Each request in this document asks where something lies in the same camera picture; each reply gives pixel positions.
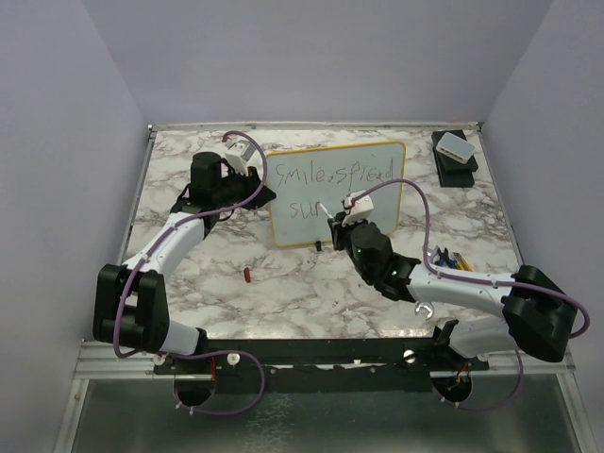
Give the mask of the yellow framed whiteboard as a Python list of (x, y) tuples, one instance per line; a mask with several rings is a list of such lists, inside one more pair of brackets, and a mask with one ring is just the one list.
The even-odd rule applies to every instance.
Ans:
[(404, 175), (406, 146), (400, 141), (337, 145), (271, 153), (267, 187), (277, 194), (268, 205), (279, 247), (327, 242), (331, 233), (323, 203), (334, 215), (351, 194)]

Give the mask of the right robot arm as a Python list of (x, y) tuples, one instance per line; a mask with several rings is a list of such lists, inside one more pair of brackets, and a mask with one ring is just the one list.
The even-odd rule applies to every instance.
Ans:
[(367, 220), (327, 222), (333, 246), (351, 259), (364, 282), (393, 301), (435, 302), (484, 312), (477, 321), (458, 322), (433, 346), (435, 361), (454, 369), (480, 354), (519, 349), (540, 361), (562, 360), (577, 308), (541, 270), (523, 265), (512, 274), (474, 275), (429, 268), (393, 251), (391, 240)]

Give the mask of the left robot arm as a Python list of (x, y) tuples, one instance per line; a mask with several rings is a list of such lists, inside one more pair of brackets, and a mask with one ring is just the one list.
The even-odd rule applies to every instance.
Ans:
[(190, 181), (170, 208), (165, 224), (138, 253), (98, 274), (93, 337), (111, 344), (119, 358), (139, 352), (176, 356), (184, 370), (202, 370), (208, 361), (207, 333), (170, 317), (166, 282), (193, 248), (204, 241), (224, 213), (255, 210), (276, 199), (266, 187), (268, 169), (249, 161), (261, 149), (235, 142), (224, 155), (193, 155)]

